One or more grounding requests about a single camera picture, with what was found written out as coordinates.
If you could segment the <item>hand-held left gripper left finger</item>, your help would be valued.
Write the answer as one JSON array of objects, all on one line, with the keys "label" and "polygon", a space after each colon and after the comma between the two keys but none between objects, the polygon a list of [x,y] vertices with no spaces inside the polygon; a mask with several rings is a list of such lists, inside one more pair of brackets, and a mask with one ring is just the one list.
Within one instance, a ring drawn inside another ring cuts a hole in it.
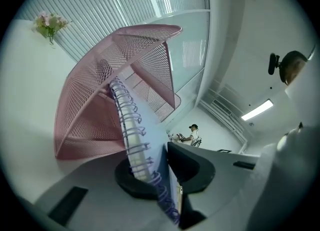
[{"label": "hand-held left gripper left finger", "polygon": [[154,186],[124,176],[145,198],[136,198],[117,183],[121,158],[88,161],[48,188],[35,205],[68,231],[176,231],[158,205]]}]

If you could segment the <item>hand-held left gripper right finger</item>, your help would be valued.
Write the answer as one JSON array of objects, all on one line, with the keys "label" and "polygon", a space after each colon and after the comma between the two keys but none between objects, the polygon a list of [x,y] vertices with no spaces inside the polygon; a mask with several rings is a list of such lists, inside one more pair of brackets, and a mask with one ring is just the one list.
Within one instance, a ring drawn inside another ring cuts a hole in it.
[{"label": "hand-held left gripper right finger", "polygon": [[238,194],[258,157],[169,142],[167,159],[182,186],[178,226],[186,230],[218,212]]}]

